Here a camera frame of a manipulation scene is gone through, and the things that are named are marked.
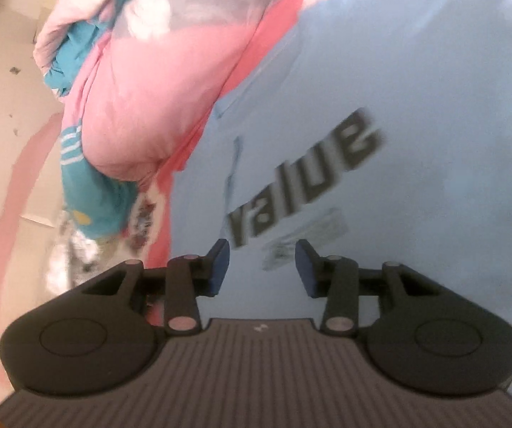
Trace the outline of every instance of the blue t-shirt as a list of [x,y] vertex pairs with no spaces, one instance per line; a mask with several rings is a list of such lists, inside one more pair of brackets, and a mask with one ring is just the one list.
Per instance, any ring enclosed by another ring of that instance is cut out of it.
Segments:
[[294,246],[394,260],[512,323],[512,0],[329,0],[220,101],[172,254],[232,245],[203,319],[320,319]]

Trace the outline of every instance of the beige floor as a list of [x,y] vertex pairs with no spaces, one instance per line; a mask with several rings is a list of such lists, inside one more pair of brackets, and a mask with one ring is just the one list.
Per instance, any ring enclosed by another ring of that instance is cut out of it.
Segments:
[[[0,214],[12,166],[28,140],[61,109],[32,60],[35,21],[0,10]],[[10,73],[12,67],[20,72]],[[0,334],[42,297],[42,271],[62,203],[54,146],[20,218],[0,300]],[[0,384],[0,401],[9,385]]]

